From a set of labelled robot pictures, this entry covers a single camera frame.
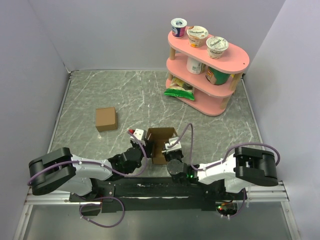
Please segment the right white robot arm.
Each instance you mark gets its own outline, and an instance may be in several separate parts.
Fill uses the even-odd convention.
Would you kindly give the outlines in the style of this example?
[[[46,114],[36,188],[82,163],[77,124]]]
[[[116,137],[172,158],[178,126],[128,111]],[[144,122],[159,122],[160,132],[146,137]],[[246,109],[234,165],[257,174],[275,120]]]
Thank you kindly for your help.
[[[276,166],[280,155],[275,156],[271,151],[238,144],[228,149],[221,160],[197,166],[182,161],[180,144],[172,147],[166,143],[161,152],[167,161],[167,171],[174,183],[209,186],[222,182],[218,187],[218,193],[226,200],[251,185],[262,187],[278,185]]]

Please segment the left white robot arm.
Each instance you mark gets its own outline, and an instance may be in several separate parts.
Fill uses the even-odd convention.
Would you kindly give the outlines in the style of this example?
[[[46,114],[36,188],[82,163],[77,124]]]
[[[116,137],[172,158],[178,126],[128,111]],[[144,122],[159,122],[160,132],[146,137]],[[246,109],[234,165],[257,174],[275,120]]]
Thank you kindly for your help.
[[[68,147],[59,148],[32,160],[28,164],[28,185],[32,194],[42,196],[59,190],[94,201],[99,195],[97,180],[116,181],[132,177],[133,172],[142,166],[142,160],[152,156],[152,141],[130,143],[132,147],[125,152],[104,160],[76,156],[71,154]]]

